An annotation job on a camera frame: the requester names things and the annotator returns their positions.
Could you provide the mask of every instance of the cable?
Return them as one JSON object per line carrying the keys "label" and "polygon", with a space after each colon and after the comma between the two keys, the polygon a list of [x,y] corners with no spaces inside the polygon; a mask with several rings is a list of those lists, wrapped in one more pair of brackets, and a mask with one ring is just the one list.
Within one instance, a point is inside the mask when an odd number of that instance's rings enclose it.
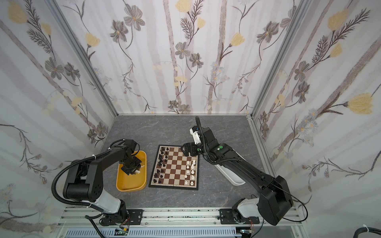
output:
{"label": "cable", "polygon": [[135,154],[133,154],[133,155],[131,155],[131,156],[135,156],[135,155],[137,155],[137,154],[139,153],[139,151],[140,151],[140,145],[139,145],[139,143],[136,143],[136,144],[139,146],[138,152],[136,152]]}
{"label": "cable", "polygon": [[381,235],[381,230],[380,229],[377,229],[377,228],[373,228],[373,227],[361,227],[359,229],[357,229],[353,235],[353,238],[358,238],[359,234],[360,233],[363,233],[363,232],[368,232],[368,229],[369,229],[369,232],[371,233],[375,233],[377,235]]}
{"label": "cable", "polygon": [[101,231],[99,230],[99,228],[95,225],[95,222],[94,222],[88,215],[86,215],[85,218],[88,219],[88,220],[90,221],[90,223],[93,225],[95,231],[98,233],[98,235],[99,235],[101,238],[106,238],[106,237],[104,237],[104,235],[101,233]]}
{"label": "cable", "polygon": [[285,219],[285,220],[289,220],[290,222],[303,222],[303,221],[307,220],[307,217],[308,217],[308,210],[307,210],[307,207],[304,205],[304,203],[302,203],[299,199],[297,199],[294,195],[290,194],[289,192],[287,192],[287,191],[281,189],[280,187],[278,187],[278,186],[272,184],[272,183],[269,182],[267,179],[265,179],[265,178],[263,178],[263,179],[264,179],[266,182],[268,182],[269,184],[271,184],[272,186],[274,186],[274,187],[276,187],[276,188],[282,190],[283,192],[287,193],[287,194],[290,195],[291,197],[293,197],[293,198],[295,198],[296,200],[298,200],[298,201],[303,205],[303,207],[306,209],[306,217],[305,217],[303,220],[290,220],[290,219],[287,219],[287,218],[282,217],[283,219]]}
{"label": "cable", "polygon": [[261,225],[261,227],[259,228],[259,230],[258,230],[255,234],[253,234],[250,238],[252,238],[252,237],[254,237],[256,234],[258,234],[258,232],[262,229],[263,224],[264,224],[264,219],[263,219],[262,225]]}

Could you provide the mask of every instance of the wall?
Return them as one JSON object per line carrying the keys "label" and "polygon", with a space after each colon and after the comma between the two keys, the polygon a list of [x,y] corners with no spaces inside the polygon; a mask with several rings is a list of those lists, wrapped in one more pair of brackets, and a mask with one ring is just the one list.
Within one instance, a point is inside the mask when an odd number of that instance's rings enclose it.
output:
{"label": "wall", "polygon": [[52,179],[99,152],[114,117],[44,1],[0,6],[0,236],[50,237]]}
{"label": "wall", "polygon": [[119,113],[249,113],[299,0],[58,0]]}
{"label": "wall", "polygon": [[307,204],[311,238],[381,227],[380,11],[312,1],[255,115],[277,174]]}

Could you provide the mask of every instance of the stem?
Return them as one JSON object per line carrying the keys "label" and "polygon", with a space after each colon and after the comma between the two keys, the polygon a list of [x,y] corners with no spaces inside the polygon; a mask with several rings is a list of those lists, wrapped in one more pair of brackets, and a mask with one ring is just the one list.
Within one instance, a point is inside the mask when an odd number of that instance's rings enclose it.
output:
{"label": "stem", "polygon": [[196,76],[198,70],[199,70],[199,66],[197,65],[197,70],[196,70],[196,72],[194,73],[194,75],[191,77],[191,79],[189,81],[191,81],[192,78]]}
{"label": "stem", "polygon": [[187,57],[185,56],[185,63],[187,64],[187,67],[188,67],[188,69],[193,73],[193,71],[189,68],[189,66],[188,66],[188,60],[187,60]]}
{"label": "stem", "polygon": [[131,26],[131,42],[130,42],[130,44],[127,46],[127,48],[126,49],[128,49],[129,48],[129,46],[132,44],[132,39],[134,38],[134,33],[133,33],[133,28],[132,28],[132,26]]}
{"label": "stem", "polygon": [[283,31],[285,30],[285,28],[283,28],[283,30],[280,32],[280,34],[279,34],[279,36],[278,36],[278,38],[271,44],[271,45],[269,45],[269,46],[267,46],[266,48],[264,48],[263,50],[265,50],[265,49],[267,49],[267,48],[269,48],[270,46],[272,46],[275,42],[277,42],[277,40],[280,38],[280,35],[283,33]]}

